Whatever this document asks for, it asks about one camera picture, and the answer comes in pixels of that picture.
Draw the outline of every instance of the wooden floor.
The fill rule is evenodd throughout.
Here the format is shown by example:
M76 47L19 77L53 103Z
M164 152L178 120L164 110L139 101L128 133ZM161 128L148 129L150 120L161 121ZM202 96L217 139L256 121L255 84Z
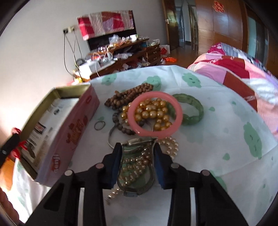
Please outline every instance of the wooden floor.
M197 48L193 50L191 45L186 45L185 48L178 47L170 52L169 57L177 59L176 62L166 62L166 65L178 65L180 67L187 68L198 57Z

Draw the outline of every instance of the wooden door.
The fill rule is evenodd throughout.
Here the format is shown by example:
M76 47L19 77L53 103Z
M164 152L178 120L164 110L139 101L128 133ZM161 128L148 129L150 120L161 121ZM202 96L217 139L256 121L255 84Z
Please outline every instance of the wooden door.
M170 50L179 47L178 22L176 20L176 7L174 0L162 0L165 16L166 33Z

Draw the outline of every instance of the wall socket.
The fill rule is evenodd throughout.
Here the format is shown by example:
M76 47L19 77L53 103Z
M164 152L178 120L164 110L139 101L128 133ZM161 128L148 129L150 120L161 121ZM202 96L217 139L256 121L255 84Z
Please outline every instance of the wall socket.
M63 33L64 34L71 33L74 32L74 30L75 30L74 26L69 26L63 30Z

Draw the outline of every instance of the cardboard box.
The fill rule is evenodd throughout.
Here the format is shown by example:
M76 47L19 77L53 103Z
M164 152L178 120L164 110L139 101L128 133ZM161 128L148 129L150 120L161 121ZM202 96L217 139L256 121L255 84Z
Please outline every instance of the cardboard box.
M21 164L32 180L46 186L67 170L85 128L100 102L90 83L55 88L26 122Z

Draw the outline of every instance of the green bangle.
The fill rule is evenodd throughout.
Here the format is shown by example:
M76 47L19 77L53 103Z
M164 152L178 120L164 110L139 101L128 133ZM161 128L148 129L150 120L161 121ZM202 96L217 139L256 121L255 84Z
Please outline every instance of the green bangle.
M204 116L204 107L202 106L200 101L198 101L195 97L186 94L174 94L173 97L176 98L177 101L180 103L187 103L194 106L199 112L198 116L188 116L187 114L183 114L183 119L182 119L183 126L194 125L202 120ZM167 103L167 107L168 107L169 115L173 119L176 119L176 112L174 107L170 103Z

